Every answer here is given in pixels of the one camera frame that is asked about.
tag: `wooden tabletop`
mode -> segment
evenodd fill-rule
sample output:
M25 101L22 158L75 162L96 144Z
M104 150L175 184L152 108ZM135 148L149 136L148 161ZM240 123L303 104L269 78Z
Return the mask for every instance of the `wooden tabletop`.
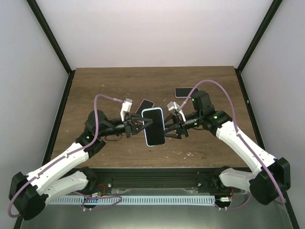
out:
M176 87L193 87L203 79L219 82L229 93L236 112L238 126L253 140L254 132L244 104L234 68L228 67L147 67L147 68L79 68L76 70L52 158L66 150L83 132L84 122L93 110L93 99L103 93L120 99L132 99L135 112L143 99L161 107L166 117L170 101L178 104L183 99L174 97ZM212 83L204 83L200 90L209 93L216 110L232 116L224 93ZM120 117L122 104L100 98L98 109L108 119ZM183 109L193 111L191 102ZM94 157L79 165L89 167L222 167L246 166L225 143L207 131L189 130L189 137L181 140L166 138L164 145L148 147L144 133L123 138L107 145Z

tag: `white wall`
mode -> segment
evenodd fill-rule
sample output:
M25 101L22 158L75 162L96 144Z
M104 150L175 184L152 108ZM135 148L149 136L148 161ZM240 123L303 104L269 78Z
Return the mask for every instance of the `white wall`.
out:
M9 229L11 178L41 166L67 74L25 0L1 3L0 15L0 228Z
M305 228L305 1L285 0L243 71L267 150L291 164L291 199Z
M237 67L272 0L37 0L76 67Z

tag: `black smartphone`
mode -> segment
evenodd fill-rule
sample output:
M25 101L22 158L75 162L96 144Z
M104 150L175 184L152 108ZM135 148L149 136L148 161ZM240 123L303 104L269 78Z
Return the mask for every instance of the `black smartphone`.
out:
M191 92L192 87L177 87L175 88L175 97L177 99L185 99L187 98L188 94Z
M162 109L159 107L144 109L142 110L142 117L152 119L152 124L144 129L146 144L148 146L164 144L165 135Z
M142 114L142 110L152 108L154 106L154 103L152 101L149 101L147 99L143 99L140 106L138 107L137 111L135 112L138 115Z

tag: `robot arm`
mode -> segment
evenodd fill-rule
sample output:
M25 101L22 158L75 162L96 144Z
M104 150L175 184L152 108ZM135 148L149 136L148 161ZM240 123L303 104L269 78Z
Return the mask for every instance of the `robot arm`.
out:
M122 104L121 117L110 121L108 121L103 111L98 110L98 137L91 146L84 148L94 140L95 115L94 111L91 112L85 122L84 132L67 150L44 166L26 175L19 172L12 178L10 200L24 184L29 182L29 185L21 191L13 203L24 220L37 216L47 204L58 197L73 191L93 190L96 186L97 176L88 167L84 167L68 177L61 177L72 168L97 154L106 145L101 137L122 133L125 133L126 137L130 137L153 123L152 119L130 114L131 105L132 100L126 99ZM145 125L138 124L143 121L145 121ZM84 149L71 154L71 152L80 148Z
M260 162L237 135L232 118L224 111L215 111L209 94L205 91L198 91L192 94L192 102L195 112L184 116L175 102L168 104L172 113L165 121L172 120L173 123L165 125L166 135L181 139L182 135L188 137L188 129L202 126L210 131L215 137L225 142L237 155L249 166L251 172L238 171L224 167L218 174L220 182L226 187L235 187L251 192L253 197L260 203L267 205L278 197L277 190ZM259 159L270 170L282 193L290 188L290 165L284 159L276 159L267 153L245 133L237 128L238 134L253 149Z

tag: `wire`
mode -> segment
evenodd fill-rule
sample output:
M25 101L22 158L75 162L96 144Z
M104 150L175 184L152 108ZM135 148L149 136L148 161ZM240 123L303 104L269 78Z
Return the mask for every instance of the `wire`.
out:
M233 196L234 196L234 188L231 187L231 189L232 189L232 193L231 193L231 203L232 203L232 201L233 201Z
M98 132L99 132L99 120L98 120L98 114L97 114L97 99L99 97L104 97L106 99L110 99L110 100L113 100L113 101L117 101L119 103L123 103L123 100L122 99L117 99L117 98L112 98L112 97L109 97L105 94L97 94L94 98L94 101L93 101L93 107L94 107L94 117L95 117L95 134L94 134L94 138L93 140L88 143L87 145L81 147L81 148L78 148L78 149L75 149L69 153L67 153L68 156L74 154L74 153L77 153L81 150L84 150L90 146L93 145L93 143L96 141L97 137L98 137ZM58 158L57 160L53 161L52 163L50 163L48 166L46 166L41 172L38 173L38 177L40 175L42 175L45 171L47 171L49 168L51 168L52 166L54 166L55 164L57 164L58 162L60 162L61 160L65 159L66 157L65 156L62 156L60 158ZM9 207L8 207L8 216L11 217L11 218L16 218L16 217L19 217L21 216L21 214L17 214L17 215L13 215L11 213L11 208L17 198L17 196L31 183L33 182L35 179L37 179L37 177L33 177L32 179L30 179L28 182L26 182L17 192L16 194L12 197L10 203L9 203Z
M192 129L193 130L205 130L204 128L196 128L196 127L193 127Z
M123 135L120 133L118 136L120 137L118 139L107 139L108 136L105 136L104 139L108 142L117 142L117 141L120 141L120 139L123 137Z
M96 187L103 187L104 188L104 191L103 191L103 194L102 195L105 195L106 194L106 186L104 184L97 184Z
M242 208L243 206L245 206L250 201L251 197L252 197L252 195L250 193L249 196L248 196L248 199L244 203L242 203L241 205L239 205L237 207L234 207L234 208L226 208L226 211L227 210L236 210L236 209Z
M270 170L267 168L267 166L265 166L265 164L262 162L262 160L259 158L259 156L254 152L254 150L246 143L246 141L244 140L244 138L238 133L238 127L237 127L237 122L236 122L236 116L235 116L235 110L234 110L234 106L233 106L233 102L228 94L228 92L224 89L224 87L222 87L218 82L214 81L214 80L201 80L200 82L198 82L190 91L190 93L188 94L187 98L184 100L184 102L181 104L181 106L178 108L178 111L180 111L186 104L186 102L188 101L188 99L191 97L193 91L202 83L206 83L206 82L211 82L216 84L217 86L219 86L222 91L224 92L224 94L226 95L226 97L229 100L230 106L231 106L231 110L232 110L232 114L233 114L233 125L236 131L237 136L240 138L240 140L243 142L243 144L250 150L250 152L253 154L253 156L256 158L256 160L262 165L263 169L266 171L266 173L268 174L268 176L270 177L272 183L274 184L274 187L281 199L281 204L285 204L285 198L282 194L282 191L279 187L279 185L277 184L275 178L273 177L272 173L270 172Z
M82 208L83 208L83 211L97 211L97 210L102 210L102 209L107 209L107 208L111 208L115 205L117 205L118 203L121 203L122 202L122 197L121 196L109 196L109 197L89 197L89 196L86 196L85 194L82 194L80 192L73 192L79 196L82 196L82 197L85 197L86 199L84 199L84 201L82 202ZM118 201L116 201L114 204L111 204L109 206L105 206L105 207L102 207L102 208L90 208L90 209L87 209L84 204L87 202L88 199L113 199L113 198L119 198Z

